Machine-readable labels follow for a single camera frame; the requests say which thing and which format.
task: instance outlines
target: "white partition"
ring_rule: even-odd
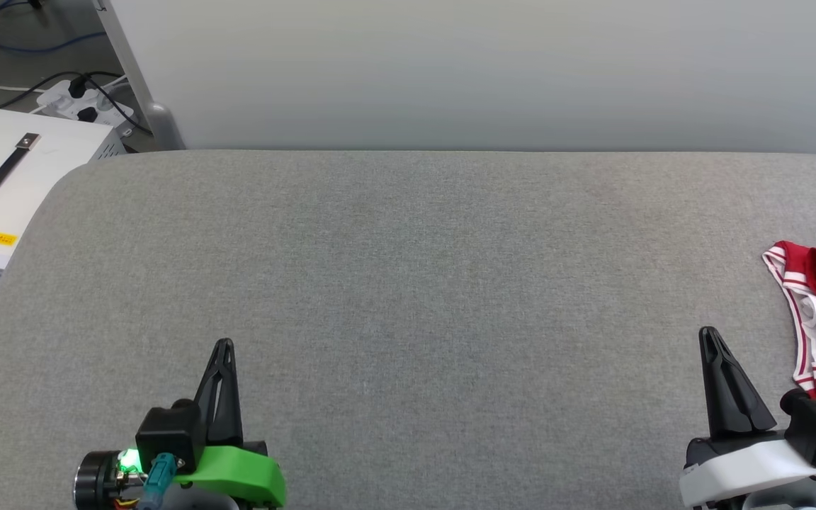
[[[816,152],[816,0],[101,1],[187,148]]]

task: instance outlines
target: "power outlet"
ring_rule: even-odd
[[[40,113],[52,117],[80,120],[113,127],[120,136],[129,136],[132,125],[116,110],[116,107],[100,91],[87,89],[82,97],[72,97],[69,87],[71,81],[62,80],[52,88],[40,94],[36,103],[42,107]],[[130,118],[137,120],[134,110],[124,104],[116,103]]]

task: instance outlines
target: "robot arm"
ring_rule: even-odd
[[[783,396],[776,421],[713,327],[699,334],[709,438],[688,444],[679,489],[687,507],[744,510],[770,504],[816,508],[816,399]]]
[[[74,478],[78,510],[279,508],[285,479],[241,429],[235,348],[220,339],[194,400],[153,407],[136,448],[90,452]]]

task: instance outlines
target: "glowing green led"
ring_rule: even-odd
[[[140,469],[140,454],[136,448],[128,448],[119,454],[119,469],[123,472],[143,472]]]

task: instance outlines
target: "white box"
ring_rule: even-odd
[[[95,159],[125,154],[109,126],[0,110],[0,166],[29,132],[39,140],[0,186],[0,277],[33,213],[60,178]]]

